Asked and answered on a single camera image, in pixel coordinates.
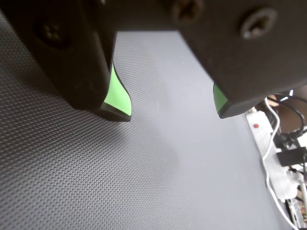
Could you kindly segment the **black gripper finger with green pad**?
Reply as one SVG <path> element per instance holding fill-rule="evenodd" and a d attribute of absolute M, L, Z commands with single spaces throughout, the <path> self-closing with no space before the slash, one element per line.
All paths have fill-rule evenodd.
<path fill-rule="evenodd" d="M 69 105 L 106 120 L 128 122 L 130 96 L 104 51 L 99 0 L 3 0 L 0 9 Z"/>
<path fill-rule="evenodd" d="M 176 0 L 172 18 L 214 81 L 221 118 L 307 82 L 304 0 Z"/>

